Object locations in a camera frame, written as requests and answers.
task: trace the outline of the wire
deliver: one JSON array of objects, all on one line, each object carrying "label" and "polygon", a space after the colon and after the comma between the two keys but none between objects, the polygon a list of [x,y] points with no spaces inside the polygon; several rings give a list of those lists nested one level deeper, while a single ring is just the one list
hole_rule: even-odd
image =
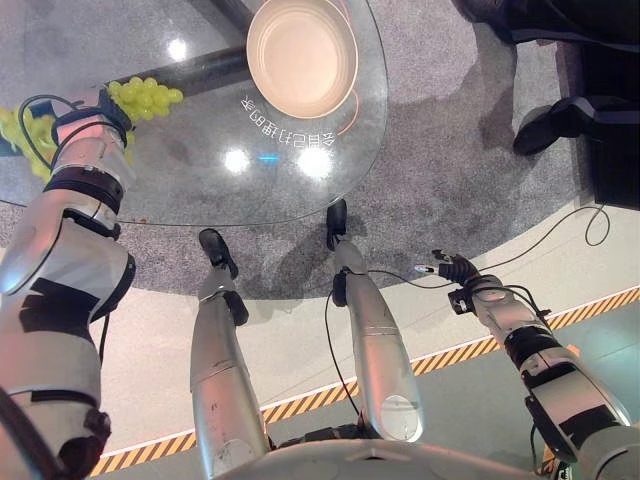
[{"label": "wire", "polygon": [[538,473],[538,455],[536,454],[536,444],[534,442],[534,437],[536,435],[536,425],[533,424],[531,427],[531,433],[529,433],[529,443],[531,444],[531,464],[533,473],[537,475]]},{"label": "wire", "polygon": [[53,158],[51,159],[51,168],[50,169],[51,170],[54,169],[54,167],[56,166],[56,162],[58,161],[58,157],[60,156],[60,152],[62,152],[64,147],[67,146],[67,144],[71,141],[71,139],[73,137],[78,135],[80,132],[86,130],[87,128],[95,127],[96,125],[106,125],[107,127],[113,128],[114,130],[116,130],[118,132],[118,134],[120,135],[120,138],[122,138],[122,141],[126,145],[127,134],[122,128],[118,127],[115,123],[107,122],[107,121],[104,121],[104,120],[96,120],[95,122],[85,123],[84,125],[80,125],[78,128],[76,128],[62,142],[60,142],[60,145],[58,146],[58,149],[56,150],[56,153],[53,154]]},{"label": "wire", "polygon": [[[551,326],[549,325],[549,323],[547,322],[547,319],[545,318],[547,315],[551,313],[551,310],[540,310],[540,308],[538,308],[538,305],[536,304],[536,301],[533,299],[533,295],[531,294],[528,288],[523,287],[522,285],[504,285],[504,288],[508,288],[508,289],[519,288],[520,290],[523,290],[524,292],[526,292],[527,296],[529,297],[529,302],[527,303],[531,306],[531,308],[533,308],[533,311],[536,313],[536,317],[538,317],[538,319],[540,319],[540,321],[544,323],[545,327],[551,330]],[[511,290],[511,293],[515,295],[518,294],[518,292],[514,292],[513,290]]]},{"label": "wire", "polygon": [[[585,241],[585,243],[587,245],[589,245],[590,247],[597,247],[598,245],[602,245],[602,243],[604,243],[604,241],[609,236],[609,232],[611,231],[611,218],[609,217],[609,214],[604,211],[604,207],[605,207],[605,204],[603,203],[599,207],[596,207],[596,206],[593,206],[593,205],[586,205],[584,207],[576,208],[574,211],[567,213],[564,217],[562,217],[560,220],[558,220],[556,223],[554,223],[553,226],[549,230],[547,230],[547,232],[542,237],[540,237],[540,239],[536,243],[531,245],[529,248],[527,248],[522,253],[516,255],[515,257],[511,257],[508,260],[505,260],[503,262],[499,262],[499,263],[496,263],[494,265],[489,265],[488,267],[480,268],[480,269],[478,269],[478,271],[479,272],[484,272],[484,271],[490,270],[492,268],[501,267],[503,265],[507,265],[508,263],[515,262],[516,260],[522,258],[527,253],[529,253],[531,250],[533,250],[538,245],[540,245],[551,234],[551,232],[553,232],[567,218],[569,218],[570,216],[575,215],[576,213],[581,212],[583,210],[596,210],[594,212],[593,216],[591,217],[591,219],[589,220],[589,223],[587,223],[587,228],[585,229],[585,232],[584,232],[584,241]],[[607,222],[607,230],[605,231],[604,235],[602,236],[602,238],[599,241],[591,242],[589,240],[589,231],[591,230],[591,227],[593,225],[593,221],[596,219],[596,217],[599,214],[604,215],[605,220]],[[391,275],[392,277],[396,277],[396,278],[402,280],[403,282],[408,283],[409,285],[412,285],[412,286],[417,287],[417,288],[423,288],[423,289],[426,289],[426,290],[434,290],[434,289],[437,289],[437,288],[444,288],[444,287],[448,287],[449,285],[453,285],[453,282],[443,283],[442,285],[419,285],[417,283],[412,282],[411,280],[408,280],[407,278],[403,277],[402,275],[398,275],[397,273],[389,272],[388,270],[382,270],[382,269],[369,270],[369,273],[384,273],[386,275]],[[527,294],[529,295],[529,297],[531,298],[531,300],[533,300],[533,296],[531,296],[531,292],[526,290],[524,287],[522,287],[520,285],[513,285],[512,287],[513,288],[521,288],[521,289],[525,290],[527,292]]]},{"label": "wire", "polygon": [[[569,218],[571,215],[574,215],[578,212],[581,212],[582,210],[595,210],[596,212],[593,214],[593,216],[591,217],[591,220],[589,220],[589,223],[587,223],[587,228],[584,231],[584,241],[586,242],[587,245],[589,245],[590,247],[597,247],[598,245],[601,245],[602,243],[604,243],[604,241],[607,239],[607,237],[609,236],[609,231],[611,230],[611,219],[609,218],[609,214],[607,212],[604,211],[604,206],[605,204],[603,203],[602,205],[600,205],[599,207],[595,207],[593,205],[587,205],[584,207],[580,207],[580,208],[576,208],[573,212],[569,212],[567,213],[564,217],[562,217],[560,220],[558,220],[548,231],[547,233],[545,233],[542,237],[540,237],[540,240],[538,240],[536,243],[534,243],[533,245],[531,245],[529,248],[527,248],[524,252],[522,252],[519,255],[516,255],[515,257],[510,258],[509,260],[505,260],[504,262],[500,262],[500,263],[496,263],[495,265],[490,265],[488,267],[484,267],[481,268],[479,271],[483,272],[485,270],[489,270],[491,268],[496,268],[496,267],[501,267],[502,265],[506,265],[508,263],[514,262],[516,260],[518,260],[519,258],[524,257],[527,253],[529,253],[531,250],[533,250],[534,248],[536,248],[538,245],[540,245],[549,235],[551,235],[551,232],[553,232],[562,222],[564,222],[567,218]],[[604,233],[604,235],[602,236],[602,239],[600,239],[600,241],[592,243],[589,241],[589,230],[591,229],[591,225],[593,225],[593,221],[595,220],[595,218],[599,215],[599,214],[603,214],[604,218],[607,221],[607,231]]]},{"label": "wire", "polygon": [[27,98],[24,102],[22,102],[22,104],[20,105],[20,108],[18,109],[18,123],[20,124],[20,130],[22,130],[22,134],[24,135],[24,138],[27,140],[29,147],[31,147],[31,150],[33,151],[34,155],[38,158],[38,160],[40,160],[40,162],[47,168],[47,170],[51,170],[53,168],[52,167],[53,161],[51,162],[51,164],[49,164],[45,160],[45,158],[42,156],[40,151],[36,148],[35,144],[33,143],[33,140],[31,139],[31,135],[29,135],[29,132],[27,131],[27,127],[24,124],[25,109],[36,100],[43,100],[43,99],[56,100],[60,103],[64,103],[69,108],[71,108],[71,110],[77,110],[78,108],[74,103],[70,102],[66,98],[45,93],[42,95],[34,95],[32,97]]},{"label": "wire", "polygon": [[414,287],[417,288],[424,288],[425,290],[433,290],[436,288],[442,288],[442,287],[446,287],[447,285],[453,285],[453,282],[450,283],[445,283],[444,285],[419,285],[417,283],[412,282],[411,280],[408,280],[406,278],[404,278],[402,275],[398,275],[397,273],[393,273],[390,272],[388,270],[382,270],[382,269],[373,269],[373,270],[368,270],[368,273],[385,273],[387,275],[391,275],[392,277],[396,277],[400,280],[402,280],[405,283],[408,283],[409,285],[412,285]]},{"label": "wire", "polygon": [[331,332],[329,331],[329,316],[327,315],[327,312],[329,310],[329,300],[331,300],[331,295],[333,295],[333,289],[331,289],[331,291],[329,292],[329,295],[327,295],[327,301],[324,304],[324,326],[327,329],[327,341],[329,342],[329,351],[331,352],[331,359],[333,360],[333,365],[336,367],[336,372],[338,372],[338,377],[340,377],[340,383],[342,383],[342,388],[347,394],[347,398],[349,399],[349,402],[351,402],[351,406],[355,410],[356,415],[359,417],[360,410],[358,410],[358,407],[356,407],[356,403],[353,401],[353,398],[349,393],[349,389],[347,388],[347,384],[345,383],[344,377],[342,376],[342,372],[340,371],[340,367],[338,366],[338,361],[336,360],[336,354],[333,351],[333,345],[331,343]]},{"label": "wire", "polygon": [[102,361],[104,360],[104,345],[107,340],[107,330],[109,329],[109,317],[110,313],[107,313],[104,316],[104,322],[102,324],[102,335],[100,336],[100,348],[98,349],[98,355],[100,356],[100,365],[102,365]]}]

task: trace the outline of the round glass tabletop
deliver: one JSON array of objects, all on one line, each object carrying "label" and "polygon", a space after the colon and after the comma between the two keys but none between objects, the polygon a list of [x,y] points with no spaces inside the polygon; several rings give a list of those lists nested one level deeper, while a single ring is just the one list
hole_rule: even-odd
[{"label": "round glass tabletop", "polygon": [[[244,42],[260,2],[2,0],[0,106],[42,93],[153,77],[184,93],[168,117],[136,122],[135,185],[124,221],[248,225],[326,207],[367,174],[382,144],[387,78],[365,0],[334,0],[358,46],[347,100],[318,119],[271,106],[251,80]],[[0,149],[0,199],[27,204],[43,187],[28,162]]]}]

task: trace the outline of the warning tape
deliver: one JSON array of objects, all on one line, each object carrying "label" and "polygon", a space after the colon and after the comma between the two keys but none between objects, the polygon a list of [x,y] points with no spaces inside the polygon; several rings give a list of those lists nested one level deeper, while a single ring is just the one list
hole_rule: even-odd
[{"label": "warning tape", "polygon": [[[610,295],[595,302],[557,313],[548,319],[552,330],[564,328],[596,315],[623,307],[640,298],[640,287],[632,287],[620,293]],[[493,337],[484,337],[455,347],[419,357],[411,362],[414,374],[424,375],[456,363],[498,350],[500,346]],[[349,394],[358,394],[356,380],[346,384]],[[265,423],[274,423],[306,413],[316,408],[325,407],[347,398],[342,384],[324,387],[298,397],[278,402],[261,408]],[[196,435],[193,430],[161,438],[145,444],[104,454],[91,472],[91,477],[110,473],[123,468],[167,457],[193,448]]]}]

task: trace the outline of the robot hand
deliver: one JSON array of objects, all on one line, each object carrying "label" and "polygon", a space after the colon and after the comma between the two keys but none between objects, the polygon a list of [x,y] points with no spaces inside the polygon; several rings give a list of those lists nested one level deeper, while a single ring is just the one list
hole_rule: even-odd
[{"label": "robot hand", "polygon": [[[52,176],[25,210],[0,265],[0,386],[56,457],[84,478],[110,432],[89,323],[114,310],[135,274],[116,240],[134,174],[124,158],[128,117],[103,89],[97,105],[58,117]],[[35,475],[0,427],[0,479]]]},{"label": "robot hand", "polygon": [[622,478],[637,462],[638,433],[628,427],[622,404],[556,340],[544,319],[549,311],[540,311],[528,290],[513,287],[529,299],[495,276],[481,275],[460,255],[433,254],[444,263],[416,270],[462,286],[449,293],[453,310],[474,313],[509,355],[529,391],[527,409],[555,455],[567,463],[578,461],[587,478]]}]

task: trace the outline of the black cable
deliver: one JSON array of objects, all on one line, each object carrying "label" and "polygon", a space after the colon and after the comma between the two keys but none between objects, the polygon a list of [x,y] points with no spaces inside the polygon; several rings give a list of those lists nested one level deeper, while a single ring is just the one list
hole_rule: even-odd
[{"label": "black cable", "polygon": [[102,361],[104,360],[104,345],[107,340],[107,330],[109,329],[109,317],[110,313],[107,313],[104,316],[104,322],[102,324],[102,335],[100,336],[100,348],[98,349],[98,356],[100,357],[100,364],[102,365]]},{"label": "black cable", "polygon": [[533,308],[533,311],[536,313],[536,316],[540,319],[540,321],[544,324],[545,327],[551,330],[551,325],[549,325],[549,323],[547,322],[547,319],[545,318],[547,315],[551,313],[551,310],[540,310],[540,308],[538,308],[538,305],[536,304],[536,301],[533,299],[533,295],[531,294],[528,288],[522,285],[504,285],[504,287],[519,288],[520,290],[523,290],[524,292],[526,292],[527,296],[529,297],[529,302],[530,302],[529,305],[531,305],[531,307]]},{"label": "black cable", "polygon": [[31,150],[33,151],[35,156],[38,158],[38,160],[40,160],[40,162],[47,168],[47,170],[51,170],[53,168],[53,161],[51,162],[51,165],[49,165],[49,163],[45,160],[45,158],[42,156],[40,151],[36,148],[35,144],[33,143],[33,140],[31,139],[31,135],[29,135],[29,132],[27,131],[27,127],[24,124],[25,109],[36,100],[45,100],[45,99],[56,100],[60,103],[64,103],[69,108],[71,108],[71,110],[77,110],[77,107],[74,103],[70,102],[66,98],[45,93],[42,95],[34,95],[32,97],[27,98],[24,102],[22,102],[22,104],[20,105],[20,108],[18,108],[18,123],[20,124],[20,130],[22,130],[22,134],[24,135],[24,138],[27,140],[29,147],[31,147]]},{"label": "black cable", "polygon": [[0,387],[0,423],[4,425],[5,431],[22,454],[33,478],[44,480],[67,478],[31,420],[2,387]]},{"label": "black cable", "polygon": [[531,444],[531,463],[533,466],[533,473],[538,474],[538,455],[536,454],[536,444],[534,442],[534,437],[536,434],[536,425],[533,424],[531,427],[531,433],[529,433],[529,443]]},{"label": "black cable", "polygon": [[[593,216],[591,217],[591,219],[589,220],[589,223],[587,223],[587,228],[585,229],[585,232],[584,232],[584,241],[590,247],[597,247],[598,245],[601,245],[607,239],[607,237],[609,236],[609,232],[611,231],[611,218],[609,218],[609,214],[604,211],[604,207],[605,207],[605,205],[602,204],[599,207],[595,207],[593,205],[587,205],[587,206],[584,206],[584,207],[576,208],[574,211],[567,213],[564,217],[562,217],[560,220],[558,220],[547,231],[547,233],[545,233],[536,243],[531,245],[529,248],[527,248],[522,253],[520,253],[520,254],[516,255],[515,257],[512,257],[512,258],[510,258],[508,260],[505,260],[504,262],[499,262],[499,263],[496,263],[494,265],[489,265],[488,267],[480,268],[480,269],[478,269],[478,271],[479,272],[484,272],[485,270],[490,270],[492,268],[501,267],[501,266],[506,265],[508,263],[514,262],[514,261],[518,260],[519,258],[522,258],[527,253],[529,253],[531,250],[533,250],[538,245],[540,245],[551,234],[551,232],[553,232],[562,222],[564,222],[571,215],[574,215],[574,214],[576,214],[576,213],[578,213],[578,212],[580,212],[582,210],[596,210],[595,213],[593,214]],[[605,219],[606,219],[606,221],[607,221],[607,231],[602,236],[602,239],[600,239],[599,241],[593,243],[593,242],[589,241],[589,230],[591,229],[591,226],[593,225],[593,221],[595,220],[595,218],[599,214],[603,214]],[[388,270],[382,270],[382,269],[369,270],[369,273],[384,273],[386,275],[391,275],[392,277],[396,277],[396,278],[402,280],[403,282],[408,283],[409,285],[412,285],[412,286],[418,287],[418,288],[423,288],[425,290],[434,290],[434,289],[437,289],[437,288],[444,288],[444,287],[448,287],[449,285],[453,285],[453,282],[443,283],[442,285],[431,285],[431,286],[429,286],[429,285],[419,285],[419,284],[414,283],[411,280],[409,280],[409,279],[407,279],[407,278],[405,278],[405,277],[403,277],[401,275],[398,275],[397,273],[393,273],[393,272],[390,272]]]},{"label": "black cable", "polygon": [[[562,222],[564,222],[567,218],[569,218],[571,215],[574,215],[578,212],[581,212],[582,210],[595,210],[596,212],[593,214],[593,216],[591,217],[591,220],[589,220],[589,223],[587,224],[587,228],[584,231],[584,241],[587,243],[587,245],[589,245],[590,247],[597,247],[598,245],[601,245],[602,243],[604,243],[604,241],[607,239],[607,237],[609,236],[609,231],[611,230],[611,219],[609,218],[609,214],[607,212],[605,212],[604,209],[604,203],[602,205],[600,205],[599,207],[595,207],[593,205],[587,205],[585,207],[580,207],[580,208],[576,208],[573,212],[569,212],[567,213],[564,217],[562,217],[560,220],[558,220],[548,231],[547,233],[545,233],[540,240],[538,240],[536,243],[534,243],[533,245],[531,245],[529,248],[527,248],[524,252],[522,252],[519,255],[516,255],[513,258],[510,258],[509,260],[505,260],[504,262],[500,262],[500,263],[496,263],[495,265],[490,265],[488,267],[484,267],[479,269],[480,272],[484,271],[484,270],[489,270],[491,268],[496,268],[496,267],[501,267],[502,265],[506,265],[508,263],[514,262],[516,260],[518,260],[519,258],[524,257],[527,253],[529,253],[531,250],[533,250],[534,248],[536,248],[538,245],[540,245],[549,235],[551,235],[551,232],[553,232]],[[596,243],[591,243],[589,241],[589,230],[591,229],[591,225],[593,224],[593,221],[595,220],[595,218],[602,213],[604,215],[604,218],[607,220],[607,231],[605,232],[605,234],[602,236],[602,239],[599,242]]]},{"label": "black cable", "polygon": [[473,289],[473,293],[477,293],[477,292],[485,292],[485,291],[489,291],[489,290],[500,290],[501,292],[509,292],[512,293],[513,295],[519,297],[524,303],[526,303],[527,305],[529,305],[531,307],[531,309],[534,311],[534,313],[536,314],[536,317],[540,318],[543,315],[543,312],[537,307],[537,305],[534,302],[531,302],[531,300],[529,300],[527,297],[525,297],[524,295],[522,295],[520,292],[516,292],[515,290],[509,288],[509,287],[480,287],[480,288],[474,288]]},{"label": "black cable", "polygon": [[340,371],[340,367],[338,366],[338,361],[336,360],[336,354],[333,351],[333,345],[331,343],[331,333],[329,332],[329,317],[327,312],[329,310],[329,300],[331,300],[331,295],[333,295],[333,289],[329,292],[327,296],[327,301],[324,304],[324,326],[327,329],[327,341],[329,342],[329,351],[331,352],[331,359],[333,360],[333,365],[336,367],[336,372],[338,372],[338,377],[340,377],[340,382],[342,383],[342,388],[344,388],[345,393],[347,394],[347,398],[351,402],[351,406],[356,412],[356,415],[360,416],[360,410],[356,407],[356,403],[353,401],[351,394],[349,393],[349,389],[347,388],[347,384],[344,381],[344,377],[342,376],[342,372]]},{"label": "black cable", "polygon": [[71,139],[75,137],[77,134],[79,134],[80,132],[86,130],[87,128],[95,127],[96,125],[106,125],[107,127],[113,128],[118,132],[118,134],[120,135],[120,138],[126,145],[127,132],[125,132],[121,127],[117,126],[115,123],[104,121],[104,120],[96,120],[95,122],[85,123],[84,125],[80,125],[78,128],[76,128],[73,132],[67,135],[67,137],[62,142],[60,142],[60,145],[58,145],[58,149],[56,150],[56,153],[53,154],[53,158],[51,159],[51,170],[55,168],[60,152],[62,152],[64,147],[67,146],[67,144],[71,141]]},{"label": "black cable", "polygon": [[403,282],[408,283],[409,285],[412,285],[412,286],[418,287],[418,288],[424,288],[425,290],[433,290],[433,289],[436,289],[436,288],[446,287],[447,285],[453,285],[452,282],[445,283],[444,285],[433,285],[433,286],[418,285],[417,283],[414,283],[411,280],[408,280],[408,279],[404,278],[403,276],[398,275],[397,273],[393,273],[393,272],[389,272],[388,270],[381,270],[381,269],[368,270],[368,273],[385,273],[387,275],[391,275],[392,277],[396,277],[396,278],[402,280]]}]

